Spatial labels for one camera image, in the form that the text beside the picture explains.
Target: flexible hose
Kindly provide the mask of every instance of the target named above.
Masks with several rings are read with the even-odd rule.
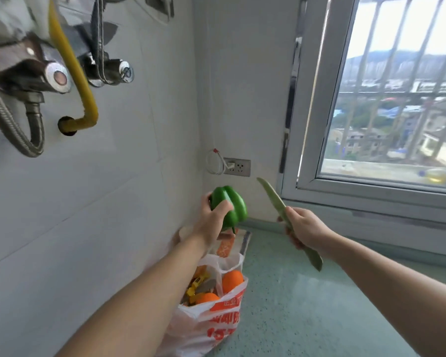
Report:
[[[93,93],[89,88],[87,78],[84,75],[84,71],[77,61],[74,51],[69,44],[68,39],[61,29],[61,25],[58,21],[55,5],[53,0],[49,0],[49,35],[53,46],[58,49],[61,57],[63,58],[66,67],[74,80],[81,102],[84,107],[84,116],[79,119],[61,118],[58,122],[59,130],[63,133],[73,133],[77,130],[87,129],[93,127],[97,123],[98,112],[96,101],[94,100]]]
[[[45,133],[43,121],[39,112],[39,104],[27,105],[27,118],[30,125],[30,137],[21,130],[20,126],[13,119],[13,115],[6,107],[0,96],[0,130],[17,150],[28,157],[37,157],[43,153],[45,143]]]

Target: yellow pipe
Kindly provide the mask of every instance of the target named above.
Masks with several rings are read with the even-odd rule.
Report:
[[[62,118],[58,122],[58,128],[62,133],[73,133],[77,130],[93,127],[96,125],[98,118],[96,101],[89,88],[84,71],[79,64],[63,29],[61,29],[53,0],[49,0],[48,23],[51,42],[61,54],[61,57],[74,80],[84,107],[84,116],[82,118]]]

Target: sky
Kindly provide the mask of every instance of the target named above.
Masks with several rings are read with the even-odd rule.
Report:
[[[401,35],[399,50],[420,49],[438,0],[413,0]],[[406,0],[386,1],[382,4],[370,50],[390,50],[393,47]],[[370,25],[375,13],[375,2],[360,3],[355,17],[347,58],[363,54]],[[426,54],[446,54],[446,0],[444,0]]]

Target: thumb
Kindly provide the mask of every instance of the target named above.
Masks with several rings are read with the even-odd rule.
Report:
[[[300,218],[302,218],[297,212],[292,209],[291,207],[286,207],[285,209],[286,216],[291,221],[291,223],[294,225]]]
[[[224,218],[226,213],[228,213],[230,210],[233,210],[233,204],[230,203],[230,201],[228,200],[223,200],[216,206],[216,208],[213,210],[213,213],[217,216],[220,216],[221,218]]]

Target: white window frame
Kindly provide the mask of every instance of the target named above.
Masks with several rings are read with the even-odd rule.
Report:
[[[319,178],[327,137],[359,0],[308,0],[281,196],[287,200],[446,223],[439,188],[404,189],[351,178]]]

